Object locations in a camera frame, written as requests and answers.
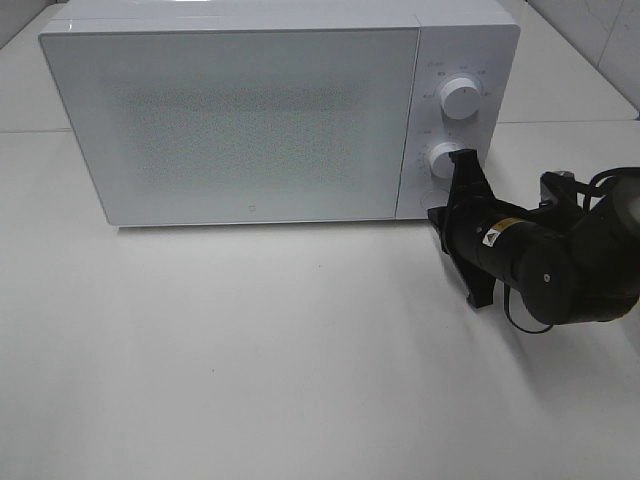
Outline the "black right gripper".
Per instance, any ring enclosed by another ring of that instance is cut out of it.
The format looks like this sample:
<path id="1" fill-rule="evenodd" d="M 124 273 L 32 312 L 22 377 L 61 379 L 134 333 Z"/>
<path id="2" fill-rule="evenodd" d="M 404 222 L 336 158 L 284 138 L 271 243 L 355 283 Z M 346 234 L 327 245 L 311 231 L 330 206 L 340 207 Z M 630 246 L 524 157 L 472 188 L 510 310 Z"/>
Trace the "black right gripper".
<path id="1" fill-rule="evenodd" d="M 429 209 L 428 220 L 468 290 L 467 303 L 483 308 L 493 304 L 496 279 L 489 273 L 505 272 L 505 254 L 483 243 L 505 217 L 505 203 L 495 198 L 475 149 L 450 152 L 449 159 L 454 170 L 447 206 Z"/>

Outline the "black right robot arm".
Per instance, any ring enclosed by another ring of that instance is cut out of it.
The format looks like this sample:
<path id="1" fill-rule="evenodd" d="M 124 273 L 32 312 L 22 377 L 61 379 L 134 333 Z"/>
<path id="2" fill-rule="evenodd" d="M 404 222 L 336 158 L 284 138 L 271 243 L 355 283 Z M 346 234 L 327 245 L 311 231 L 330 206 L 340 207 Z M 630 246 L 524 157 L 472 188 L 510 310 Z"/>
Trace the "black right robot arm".
<path id="1" fill-rule="evenodd" d="M 639 300 L 639 170 L 618 167 L 583 183 L 566 171 L 540 177 L 538 208 L 497 198 L 473 149 L 444 155 L 452 168 L 445 205 L 431 208 L 442 251 L 474 308 L 503 309 L 517 291 L 546 331 L 609 322 Z"/>

